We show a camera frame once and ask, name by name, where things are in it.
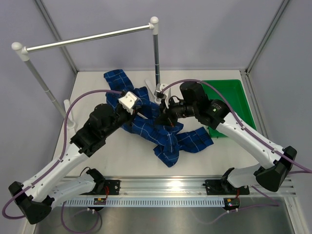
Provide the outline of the blue plaid shirt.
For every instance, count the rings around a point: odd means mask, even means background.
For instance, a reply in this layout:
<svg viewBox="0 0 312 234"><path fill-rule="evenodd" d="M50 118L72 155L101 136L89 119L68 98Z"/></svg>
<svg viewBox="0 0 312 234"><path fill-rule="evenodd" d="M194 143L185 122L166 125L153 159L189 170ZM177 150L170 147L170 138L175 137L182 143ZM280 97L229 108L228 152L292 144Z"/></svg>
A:
<svg viewBox="0 0 312 234"><path fill-rule="evenodd" d="M155 125L159 106L150 101L147 87L134 87L122 69L106 72L103 77L111 90L130 91L138 97L139 111L145 118L136 116L130 125L124 124L122 129L155 143L154 153L167 167L177 163L180 151L195 154L214 144L203 127L181 133L182 123L175 127Z"/></svg>

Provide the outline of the white hanger with metal hook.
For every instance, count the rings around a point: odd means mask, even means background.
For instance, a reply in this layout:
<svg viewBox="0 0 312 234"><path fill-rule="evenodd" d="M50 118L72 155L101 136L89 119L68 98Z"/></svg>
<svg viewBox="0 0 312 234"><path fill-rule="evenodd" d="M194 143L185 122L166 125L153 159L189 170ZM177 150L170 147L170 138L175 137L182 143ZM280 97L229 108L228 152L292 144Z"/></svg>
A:
<svg viewBox="0 0 312 234"><path fill-rule="evenodd" d="M148 119L142 112L141 112L141 107L140 106L135 106L133 108L133 115L139 116L143 119Z"/></svg>

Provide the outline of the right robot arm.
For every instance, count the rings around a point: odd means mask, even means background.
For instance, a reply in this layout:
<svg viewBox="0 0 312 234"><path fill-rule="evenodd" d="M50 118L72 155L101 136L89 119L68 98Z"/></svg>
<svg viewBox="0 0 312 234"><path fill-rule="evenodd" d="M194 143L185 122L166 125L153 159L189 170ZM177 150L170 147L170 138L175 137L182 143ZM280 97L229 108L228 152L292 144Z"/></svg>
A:
<svg viewBox="0 0 312 234"><path fill-rule="evenodd" d="M217 194L235 193L243 186L259 184L264 189L277 192L292 168L297 155L295 148L275 144L246 122L225 101L209 99L205 82L186 79L180 82L183 96L173 101L170 85L158 84L155 96L160 100L160 116L156 124L175 126L178 119L195 117L198 122L231 138L258 162L245 168L229 168L218 182L208 184Z"/></svg>

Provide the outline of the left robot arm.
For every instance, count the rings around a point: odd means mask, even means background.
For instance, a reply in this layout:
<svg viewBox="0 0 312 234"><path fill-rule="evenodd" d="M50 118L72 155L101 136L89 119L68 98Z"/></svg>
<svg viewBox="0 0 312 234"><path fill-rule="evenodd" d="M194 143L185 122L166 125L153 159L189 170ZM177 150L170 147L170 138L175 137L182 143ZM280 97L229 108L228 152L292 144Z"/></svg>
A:
<svg viewBox="0 0 312 234"><path fill-rule="evenodd" d="M61 156L51 161L32 178L13 182L9 191L30 224L44 220L59 204L80 194L98 195L105 189L105 178L97 169L90 169L72 181L59 182L75 167L89 159L106 143L106 138L125 123L131 123L135 107L99 104L65 146Z"/></svg>

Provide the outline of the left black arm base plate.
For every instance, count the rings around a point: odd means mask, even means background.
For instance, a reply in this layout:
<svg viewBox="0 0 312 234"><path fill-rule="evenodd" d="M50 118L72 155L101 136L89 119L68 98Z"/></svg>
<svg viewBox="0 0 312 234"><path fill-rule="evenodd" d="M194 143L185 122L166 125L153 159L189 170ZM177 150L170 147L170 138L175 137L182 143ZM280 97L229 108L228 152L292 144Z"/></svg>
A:
<svg viewBox="0 0 312 234"><path fill-rule="evenodd" d="M106 191L108 191L108 195L119 195L120 180L117 179L105 180L104 187L99 192L99 195L106 195Z"/></svg>

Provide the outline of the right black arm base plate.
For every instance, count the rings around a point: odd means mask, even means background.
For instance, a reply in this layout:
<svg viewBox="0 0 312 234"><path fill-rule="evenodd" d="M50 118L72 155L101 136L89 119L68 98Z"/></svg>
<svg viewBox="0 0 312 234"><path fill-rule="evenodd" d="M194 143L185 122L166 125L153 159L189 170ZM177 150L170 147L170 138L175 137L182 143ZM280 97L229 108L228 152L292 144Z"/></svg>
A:
<svg viewBox="0 0 312 234"><path fill-rule="evenodd" d="M228 181L221 181L221 179L207 179L202 184L206 189L207 195L249 195L249 187L235 188Z"/></svg>

